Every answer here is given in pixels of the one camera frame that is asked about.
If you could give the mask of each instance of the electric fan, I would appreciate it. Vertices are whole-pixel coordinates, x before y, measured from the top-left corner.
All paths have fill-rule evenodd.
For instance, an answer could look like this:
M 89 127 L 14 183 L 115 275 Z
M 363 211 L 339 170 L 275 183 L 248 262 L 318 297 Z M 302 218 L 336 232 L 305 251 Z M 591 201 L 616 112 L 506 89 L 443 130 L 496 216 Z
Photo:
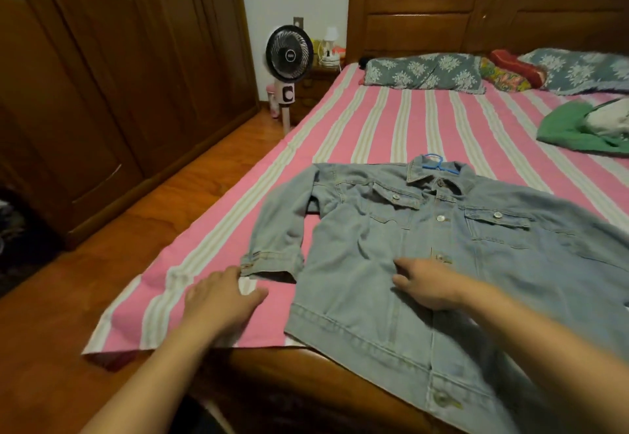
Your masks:
M 267 66 L 275 77 L 275 97 L 282 108 L 284 134 L 291 130 L 288 106 L 295 102 L 295 83 L 313 64 L 313 44 L 303 29 L 295 25 L 277 28 L 267 43 Z

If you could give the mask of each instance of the bed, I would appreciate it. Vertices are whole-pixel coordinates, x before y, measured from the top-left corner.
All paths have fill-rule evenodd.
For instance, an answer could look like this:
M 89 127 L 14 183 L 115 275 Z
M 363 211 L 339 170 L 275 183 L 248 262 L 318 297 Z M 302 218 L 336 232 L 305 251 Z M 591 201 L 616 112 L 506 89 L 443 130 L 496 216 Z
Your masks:
M 211 271 L 237 265 L 264 195 L 312 162 L 406 162 L 439 153 L 471 164 L 482 176 L 570 199 L 629 231 L 629 159 L 535 141 L 539 122 L 558 105 L 579 97 L 599 104 L 614 95 L 504 93 L 487 83 L 484 95 L 366 87 L 358 84 L 363 72 L 356 64 L 363 55 L 483 53 L 504 47 L 627 52 L 626 32 L 619 29 L 629 29 L 628 9 L 626 0 L 350 0 L 348 65 L 327 95 L 130 282 L 103 314 L 85 353 L 121 360 L 122 353 L 157 347 L 181 318 L 185 289 Z M 304 222 L 304 254 L 316 222 L 314 216 Z M 222 340 L 226 347 L 250 350 L 212 353 L 215 360 L 207 366 L 214 395 L 225 393 L 224 409 L 242 410 L 233 401 L 239 396 L 229 393 L 246 389 L 255 399 L 246 406 L 247 415 L 255 418 L 260 411 L 266 414 L 260 418 L 264 422 L 290 419 L 328 431 L 377 431 L 378 426 L 456 431 L 284 335 L 295 286 L 247 279 L 241 280 L 241 290 L 251 291 L 256 284 L 266 285 L 269 297 L 242 333 Z M 291 408 L 278 410 L 278 403 Z

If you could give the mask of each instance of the wooden wardrobe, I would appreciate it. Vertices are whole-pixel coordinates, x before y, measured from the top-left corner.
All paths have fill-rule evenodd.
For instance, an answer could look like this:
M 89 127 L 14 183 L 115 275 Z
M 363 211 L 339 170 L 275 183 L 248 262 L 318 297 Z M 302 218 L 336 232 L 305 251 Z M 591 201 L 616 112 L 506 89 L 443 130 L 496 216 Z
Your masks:
M 69 247 L 255 114 L 243 0 L 0 0 L 0 184 Z

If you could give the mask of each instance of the fan pole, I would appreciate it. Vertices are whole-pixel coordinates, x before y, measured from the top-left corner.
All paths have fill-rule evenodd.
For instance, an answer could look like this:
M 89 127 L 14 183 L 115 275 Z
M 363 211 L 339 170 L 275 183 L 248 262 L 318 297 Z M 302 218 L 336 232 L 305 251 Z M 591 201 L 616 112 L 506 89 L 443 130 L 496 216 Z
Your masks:
M 286 136 L 291 130 L 291 112 L 288 110 L 288 105 L 282 105 L 282 126 L 284 136 Z

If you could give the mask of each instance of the wood floor plank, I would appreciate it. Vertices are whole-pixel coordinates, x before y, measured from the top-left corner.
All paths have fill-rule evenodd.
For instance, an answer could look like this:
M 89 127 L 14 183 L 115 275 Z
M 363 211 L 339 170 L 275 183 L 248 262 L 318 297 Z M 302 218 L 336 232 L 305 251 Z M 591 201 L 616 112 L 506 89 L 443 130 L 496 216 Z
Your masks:
M 80 356 L 107 305 L 283 137 L 263 111 L 0 299 L 0 432 L 67 434 L 140 366 Z

